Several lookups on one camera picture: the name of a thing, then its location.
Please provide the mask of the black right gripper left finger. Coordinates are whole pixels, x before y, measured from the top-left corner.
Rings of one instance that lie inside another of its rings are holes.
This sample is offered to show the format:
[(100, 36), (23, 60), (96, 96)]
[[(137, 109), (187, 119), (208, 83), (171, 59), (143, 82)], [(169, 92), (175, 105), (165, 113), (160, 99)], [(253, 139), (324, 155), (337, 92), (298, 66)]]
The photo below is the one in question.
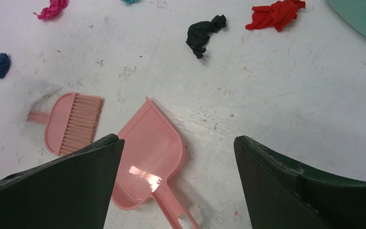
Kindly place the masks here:
[(109, 134), (0, 179), (0, 229), (102, 229), (123, 148)]

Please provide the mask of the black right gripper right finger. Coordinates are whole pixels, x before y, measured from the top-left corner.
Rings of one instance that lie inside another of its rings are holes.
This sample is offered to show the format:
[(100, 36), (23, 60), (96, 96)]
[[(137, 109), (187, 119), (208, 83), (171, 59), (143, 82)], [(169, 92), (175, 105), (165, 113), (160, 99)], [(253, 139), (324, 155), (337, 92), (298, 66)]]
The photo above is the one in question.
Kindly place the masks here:
[(334, 175), (239, 136), (234, 153), (254, 229), (366, 229), (366, 181)]

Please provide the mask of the pink hand brush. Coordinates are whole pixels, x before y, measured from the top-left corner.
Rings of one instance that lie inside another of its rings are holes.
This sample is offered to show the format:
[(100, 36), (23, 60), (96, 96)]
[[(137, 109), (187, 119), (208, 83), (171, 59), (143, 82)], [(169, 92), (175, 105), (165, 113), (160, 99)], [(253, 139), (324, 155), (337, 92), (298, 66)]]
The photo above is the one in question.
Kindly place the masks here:
[(66, 93), (49, 113), (30, 111), (27, 121), (44, 124), (47, 150), (65, 156), (93, 142), (103, 102), (98, 96)]

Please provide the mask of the pink plastic dustpan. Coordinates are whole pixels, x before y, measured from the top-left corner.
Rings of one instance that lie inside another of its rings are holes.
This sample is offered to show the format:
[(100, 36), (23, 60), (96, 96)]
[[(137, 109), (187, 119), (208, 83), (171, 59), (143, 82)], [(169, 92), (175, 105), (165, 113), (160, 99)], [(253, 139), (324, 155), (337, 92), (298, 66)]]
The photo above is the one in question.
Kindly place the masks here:
[(192, 229), (199, 228), (170, 185), (186, 161), (186, 149), (156, 105), (146, 98), (117, 136), (124, 140), (124, 148), (112, 202), (122, 210), (134, 210), (154, 199), (173, 229), (181, 229), (183, 219)]

